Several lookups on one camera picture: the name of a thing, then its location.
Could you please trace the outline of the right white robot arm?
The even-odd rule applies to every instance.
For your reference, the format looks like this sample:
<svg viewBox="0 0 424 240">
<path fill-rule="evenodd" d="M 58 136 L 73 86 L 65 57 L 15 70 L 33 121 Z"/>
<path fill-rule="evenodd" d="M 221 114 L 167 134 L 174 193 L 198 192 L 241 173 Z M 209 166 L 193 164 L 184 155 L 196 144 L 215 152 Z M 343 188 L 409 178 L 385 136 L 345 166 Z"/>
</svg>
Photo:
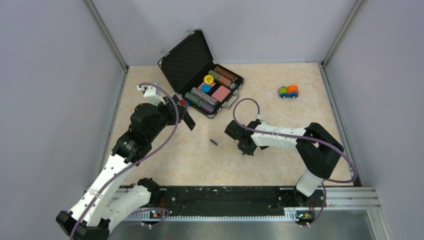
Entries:
<svg viewBox="0 0 424 240">
<path fill-rule="evenodd" d="M 307 206 L 313 200 L 316 188 L 330 178 L 344 152 L 343 146 L 316 122 L 304 128 L 288 128 L 259 119 L 248 125 L 232 120 L 224 132 L 238 142 L 237 148 L 244 155 L 252 156 L 257 148 L 269 147 L 298 153 L 305 165 L 293 192 L 293 200 L 299 206 Z"/>
</svg>

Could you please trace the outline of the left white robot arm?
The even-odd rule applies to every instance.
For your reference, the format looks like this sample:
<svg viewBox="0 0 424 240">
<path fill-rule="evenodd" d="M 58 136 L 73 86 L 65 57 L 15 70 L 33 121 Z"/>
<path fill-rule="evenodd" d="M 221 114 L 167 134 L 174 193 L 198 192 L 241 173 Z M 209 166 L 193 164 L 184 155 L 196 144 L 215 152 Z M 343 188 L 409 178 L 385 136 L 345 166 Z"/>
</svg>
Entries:
<svg viewBox="0 0 424 240">
<path fill-rule="evenodd" d="M 195 122 L 177 95 L 158 103 L 139 104 L 130 117 L 128 130 L 117 140 L 106 165 L 84 193 L 56 222 L 71 240 L 106 240 L 113 229 L 136 209 L 154 207 L 160 193 L 153 180 L 136 185 L 130 193 L 112 200 L 125 178 L 141 160 L 152 156 L 152 142 L 166 126 L 176 127 L 184 120 L 192 130 Z"/>
</svg>

